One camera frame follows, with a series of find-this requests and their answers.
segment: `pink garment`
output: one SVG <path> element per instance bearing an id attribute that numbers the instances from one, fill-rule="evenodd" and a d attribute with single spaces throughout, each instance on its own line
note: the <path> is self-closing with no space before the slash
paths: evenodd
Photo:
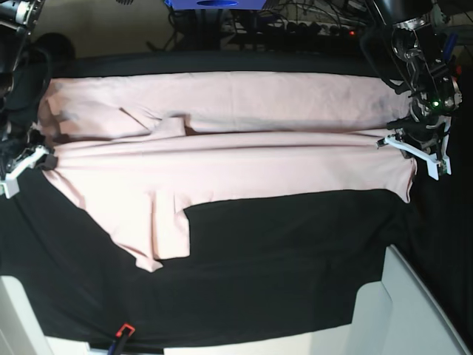
<path id="1" fill-rule="evenodd" d="M 253 95 L 239 92 L 245 87 Z M 281 87 L 292 93 L 284 97 Z M 178 96 L 180 104 L 173 101 Z M 154 271 L 161 267 L 156 259 L 189 255 L 184 209 L 199 203 L 339 189 L 389 189 L 408 201 L 414 160 L 391 147 L 376 149 L 383 129 L 347 132 L 406 111 L 406 99 L 378 80 L 341 75 L 57 80 L 41 105 L 41 125 L 50 138 L 79 141 L 56 146 L 58 168 L 45 175 L 138 267 Z M 213 134 L 189 136 L 189 128 Z M 261 132 L 217 133 L 241 131 Z"/>

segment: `orange clip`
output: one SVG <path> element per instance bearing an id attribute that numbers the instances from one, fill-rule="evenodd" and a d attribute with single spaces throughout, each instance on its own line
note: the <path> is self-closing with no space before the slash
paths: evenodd
<path id="1" fill-rule="evenodd" d="M 120 330 L 115 334 L 115 336 L 117 338 L 121 338 L 121 336 L 123 335 L 123 331 L 125 329 L 129 329 L 130 330 L 130 334 L 129 334 L 129 337 L 135 332 L 135 328 L 133 328 L 130 324 L 128 323 L 125 323 L 121 326 Z"/>

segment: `blue box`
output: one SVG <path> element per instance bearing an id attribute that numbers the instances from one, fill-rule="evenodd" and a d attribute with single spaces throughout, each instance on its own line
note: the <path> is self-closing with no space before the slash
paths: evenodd
<path id="1" fill-rule="evenodd" d="M 261 10 L 267 0 L 168 0 L 168 6 L 175 10 L 195 9 L 239 9 Z"/>

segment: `black fabric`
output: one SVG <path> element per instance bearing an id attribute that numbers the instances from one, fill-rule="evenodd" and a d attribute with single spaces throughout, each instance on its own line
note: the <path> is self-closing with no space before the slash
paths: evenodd
<path id="1" fill-rule="evenodd" d="M 366 71 L 353 72 L 353 63 L 331 64 L 330 59 L 314 56 L 214 54 L 88 59 L 56 67 L 55 75 L 274 70 L 371 76 Z M 28 80 L 18 86 L 13 105 L 21 106 L 37 92 L 42 70 L 41 66 L 32 68 Z M 297 334 L 322 327 L 328 318 L 326 326 L 329 322 L 347 322 L 353 307 L 353 286 L 361 280 L 345 283 L 337 271 L 350 271 L 356 257 L 366 261 L 371 253 L 372 268 L 364 269 L 358 277 L 377 280 L 381 246 L 396 243 L 415 264 L 459 332 L 471 342 L 473 196 L 468 173 L 472 170 L 472 76 L 465 70 L 460 80 L 462 117 L 455 120 L 449 144 L 454 174 L 436 182 L 426 176 L 420 163 L 411 206 L 380 191 L 196 206 L 187 211 L 192 257 L 167 261 L 165 269 L 148 274 L 137 269 L 131 256 L 113 245 L 85 213 L 73 207 L 38 172 L 28 172 L 20 179 L 22 193 L 13 201 L 0 202 L 0 273 L 22 280 L 49 335 L 106 342 L 108 346 L 117 329 L 129 321 L 137 326 L 133 338 L 139 348 L 217 345 Z M 34 112 L 23 112 L 18 119 L 34 117 Z M 420 212 L 421 229 L 411 208 Z M 327 224 L 322 221 L 319 225 L 319 217 L 330 212 L 336 221 L 332 234 L 339 234 L 341 239 L 320 240 L 321 234 L 316 232 Z M 382 223 L 383 216 L 390 222 Z M 379 228 L 370 239 L 367 227 L 372 223 Z M 353 259 L 344 258 L 349 249 L 342 243 L 348 234 L 340 232 L 348 233 L 349 227 L 354 234 L 365 231 L 368 238 L 355 240 L 360 249 L 366 247 L 366 254 L 357 252 Z M 391 229 L 398 229 L 398 233 L 392 235 Z M 318 295 L 322 289 L 314 285 L 324 284 L 324 269 L 315 256 L 327 253 L 330 247 L 333 254 L 344 257 L 340 268 L 328 268 L 333 263 L 327 262 L 326 270 L 330 270 L 332 280 L 339 277 L 343 287 L 351 291 L 336 292 L 326 287 L 327 293 Z M 351 296 L 344 298 L 344 292 Z M 340 301 L 338 310 L 330 309 L 333 303 L 327 308 L 320 306 L 327 297 L 329 303 L 332 297 Z M 336 318 L 324 317 L 329 309 Z"/>
<path id="2" fill-rule="evenodd" d="M 410 208 L 388 191 L 326 192 L 195 206 L 191 256 L 150 274 L 38 172 L 0 201 L 1 274 L 23 283 L 45 334 L 108 342 L 124 322 L 141 346 L 220 345 L 350 323 L 408 248 Z"/>
<path id="3" fill-rule="evenodd" d="M 463 103 L 448 149 L 453 175 L 435 181 L 419 163 L 411 195 L 426 232 L 407 256 L 473 349 L 473 68 L 463 69 L 458 84 Z"/>

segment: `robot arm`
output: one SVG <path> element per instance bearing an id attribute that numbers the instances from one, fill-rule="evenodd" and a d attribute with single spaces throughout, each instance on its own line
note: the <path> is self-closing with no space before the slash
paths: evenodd
<path id="1" fill-rule="evenodd" d="M 34 126 L 8 120 L 6 103 L 13 91 L 27 39 L 36 26 L 44 0 L 0 0 L 0 195 L 19 191 L 17 177 L 27 168 L 55 167 L 53 151 Z"/>
<path id="2" fill-rule="evenodd" d="M 438 180 L 451 174 L 446 148 L 452 115 L 462 97 L 449 63 L 426 14 L 431 0 L 372 0 L 368 4 L 378 27 L 390 30 L 394 60 L 404 78 L 393 87 L 410 91 L 410 114 L 387 125 L 392 134 L 378 146 L 392 145 L 410 158 L 426 161 L 429 175 Z"/>
<path id="3" fill-rule="evenodd" d="M 0 0 L 0 195 L 8 198 L 18 192 L 16 178 L 25 169 L 54 169 L 56 164 L 39 131 L 10 122 L 5 110 L 15 86 L 13 72 L 45 1 Z M 424 159 L 433 178 L 451 174 L 446 146 L 461 94 L 426 20 L 431 0 L 366 1 L 377 26 L 390 31 L 389 50 L 404 78 L 400 86 L 386 83 L 397 93 L 410 91 L 412 98 L 410 114 L 388 124 L 392 134 L 378 146 L 389 144 Z"/>

